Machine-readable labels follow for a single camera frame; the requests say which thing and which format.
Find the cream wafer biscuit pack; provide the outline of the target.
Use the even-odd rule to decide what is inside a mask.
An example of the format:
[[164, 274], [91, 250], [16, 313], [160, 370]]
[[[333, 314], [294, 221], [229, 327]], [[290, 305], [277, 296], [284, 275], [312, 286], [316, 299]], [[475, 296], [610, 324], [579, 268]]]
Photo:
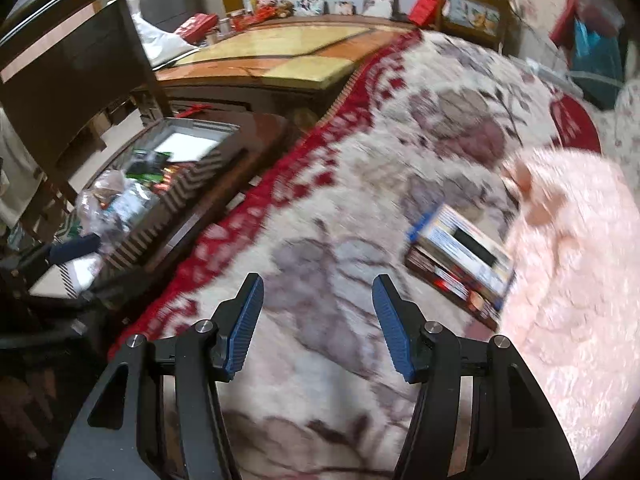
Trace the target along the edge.
[[499, 315], [514, 278], [513, 259], [500, 243], [444, 203], [416, 222], [408, 240]]

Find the green black snack packet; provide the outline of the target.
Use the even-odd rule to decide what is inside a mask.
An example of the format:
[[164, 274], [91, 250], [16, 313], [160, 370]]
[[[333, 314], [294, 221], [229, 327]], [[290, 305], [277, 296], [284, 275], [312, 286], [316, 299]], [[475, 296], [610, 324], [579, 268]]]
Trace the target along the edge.
[[160, 183], [171, 156], [171, 152], [134, 150], [126, 163], [125, 176], [139, 182]]

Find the red snack bag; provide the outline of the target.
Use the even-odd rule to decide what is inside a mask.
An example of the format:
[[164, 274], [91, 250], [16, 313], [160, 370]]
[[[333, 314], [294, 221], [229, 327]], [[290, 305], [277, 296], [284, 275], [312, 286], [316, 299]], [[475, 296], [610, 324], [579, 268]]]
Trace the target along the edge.
[[166, 166], [162, 171], [162, 178], [152, 185], [152, 191], [156, 195], [162, 195], [166, 193], [171, 188], [171, 185], [174, 183], [175, 178], [182, 173], [183, 169], [183, 164], [173, 164]]

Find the clear bag of red dates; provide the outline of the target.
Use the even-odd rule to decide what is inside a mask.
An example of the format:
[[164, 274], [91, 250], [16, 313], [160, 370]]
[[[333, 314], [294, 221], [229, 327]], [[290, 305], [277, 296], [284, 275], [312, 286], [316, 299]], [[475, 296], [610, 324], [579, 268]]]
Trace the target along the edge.
[[122, 170], [107, 169], [78, 193], [75, 214], [82, 235], [99, 234], [108, 205], [125, 191], [127, 179]]

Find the white packet back side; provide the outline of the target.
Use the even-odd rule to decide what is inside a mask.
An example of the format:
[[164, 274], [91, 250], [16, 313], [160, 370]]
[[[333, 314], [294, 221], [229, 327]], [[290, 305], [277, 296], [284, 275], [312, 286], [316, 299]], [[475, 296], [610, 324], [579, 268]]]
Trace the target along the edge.
[[158, 196], [137, 181], [129, 181], [126, 188], [108, 205], [105, 215], [119, 226], [131, 230], [151, 209]]

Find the dark Nescafe box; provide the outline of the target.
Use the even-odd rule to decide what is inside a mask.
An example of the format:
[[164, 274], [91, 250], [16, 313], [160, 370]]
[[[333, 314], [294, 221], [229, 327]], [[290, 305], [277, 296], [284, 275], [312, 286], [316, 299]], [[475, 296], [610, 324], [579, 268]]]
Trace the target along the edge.
[[458, 308], [471, 315], [478, 322], [495, 332], [498, 330], [499, 315], [494, 306], [477, 290], [461, 278], [427, 256], [416, 245], [410, 245], [405, 253], [405, 266], [421, 281], [438, 290], [442, 296]]

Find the chevron patterned storage box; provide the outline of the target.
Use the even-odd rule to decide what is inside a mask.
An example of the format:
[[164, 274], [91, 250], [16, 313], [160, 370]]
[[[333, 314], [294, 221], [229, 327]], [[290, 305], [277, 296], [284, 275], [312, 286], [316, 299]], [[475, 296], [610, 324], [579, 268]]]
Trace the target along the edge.
[[171, 222], [242, 151], [241, 128], [230, 122], [165, 118], [140, 132], [78, 193], [55, 233], [57, 243], [95, 235], [98, 250], [57, 264], [32, 292], [75, 298], [142, 263]]

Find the floral red white fleece blanket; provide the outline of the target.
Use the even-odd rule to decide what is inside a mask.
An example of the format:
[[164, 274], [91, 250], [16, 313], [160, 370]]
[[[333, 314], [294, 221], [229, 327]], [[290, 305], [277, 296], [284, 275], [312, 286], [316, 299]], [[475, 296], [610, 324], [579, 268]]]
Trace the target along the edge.
[[393, 367], [371, 286], [455, 333], [469, 315], [405, 267], [408, 233], [447, 204], [495, 240], [518, 211], [500, 178], [520, 148], [600, 148], [583, 99], [469, 42], [409, 32], [352, 77], [321, 122], [210, 224], [134, 326], [181, 333], [258, 273], [245, 364], [218, 388], [245, 479], [384, 479], [418, 390]]

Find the pink quilted blanket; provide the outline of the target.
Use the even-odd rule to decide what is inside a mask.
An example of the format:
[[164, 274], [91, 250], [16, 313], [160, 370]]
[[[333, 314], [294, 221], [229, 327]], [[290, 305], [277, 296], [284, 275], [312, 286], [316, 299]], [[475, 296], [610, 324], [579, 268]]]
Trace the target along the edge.
[[521, 150], [502, 178], [518, 214], [499, 330], [588, 474], [639, 400], [639, 209], [620, 167], [586, 151]]

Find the dark wooden chair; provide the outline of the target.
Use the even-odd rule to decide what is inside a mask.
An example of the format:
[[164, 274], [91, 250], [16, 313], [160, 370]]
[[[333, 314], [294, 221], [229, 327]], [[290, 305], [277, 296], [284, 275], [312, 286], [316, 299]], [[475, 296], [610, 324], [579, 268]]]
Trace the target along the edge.
[[[8, 67], [37, 40], [96, 0], [50, 0], [1, 37]], [[114, 0], [1, 83], [1, 127], [13, 131], [35, 165], [44, 193], [17, 224], [35, 240], [52, 240], [77, 193], [58, 166], [68, 146], [109, 105], [145, 86], [163, 116], [167, 96], [142, 47], [126, 0]]]

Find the red gift box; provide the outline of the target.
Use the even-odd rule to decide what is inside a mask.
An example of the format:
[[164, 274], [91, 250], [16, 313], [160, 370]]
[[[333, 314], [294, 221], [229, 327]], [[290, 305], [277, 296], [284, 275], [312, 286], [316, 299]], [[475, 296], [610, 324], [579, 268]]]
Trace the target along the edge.
[[219, 22], [217, 14], [197, 13], [185, 20], [175, 34], [188, 44], [199, 44]]

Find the wooden glass-top coffee table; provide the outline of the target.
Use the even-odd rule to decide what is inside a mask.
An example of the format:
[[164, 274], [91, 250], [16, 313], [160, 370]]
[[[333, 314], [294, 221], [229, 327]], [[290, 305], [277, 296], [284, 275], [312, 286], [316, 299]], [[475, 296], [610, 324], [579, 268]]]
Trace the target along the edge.
[[202, 103], [280, 115], [307, 107], [321, 114], [361, 64], [413, 29], [363, 16], [271, 20], [160, 68], [156, 78], [174, 110]]

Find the plush toy figures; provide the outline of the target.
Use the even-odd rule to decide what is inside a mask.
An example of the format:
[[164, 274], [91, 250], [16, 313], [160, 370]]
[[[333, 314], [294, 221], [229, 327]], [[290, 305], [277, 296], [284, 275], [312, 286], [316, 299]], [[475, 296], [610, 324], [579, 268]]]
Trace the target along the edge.
[[250, 0], [253, 16], [257, 21], [272, 18], [290, 18], [294, 14], [294, 4], [290, 0]]

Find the framed picture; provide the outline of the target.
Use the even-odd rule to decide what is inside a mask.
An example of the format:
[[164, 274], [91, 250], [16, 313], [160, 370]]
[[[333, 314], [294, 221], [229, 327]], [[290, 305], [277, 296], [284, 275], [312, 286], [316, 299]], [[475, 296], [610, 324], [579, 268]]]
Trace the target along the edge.
[[499, 51], [510, 15], [509, 0], [438, 0], [435, 28], [448, 36]]

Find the teal plastic bag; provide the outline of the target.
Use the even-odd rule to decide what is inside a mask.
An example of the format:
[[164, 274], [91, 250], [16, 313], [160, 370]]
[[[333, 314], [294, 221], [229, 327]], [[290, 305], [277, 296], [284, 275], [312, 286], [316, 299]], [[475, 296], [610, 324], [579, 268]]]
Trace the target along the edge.
[[592, 104], [612, 110], [625, 82], [618, 32], [603, 36], [576, 18], [570, 78]]

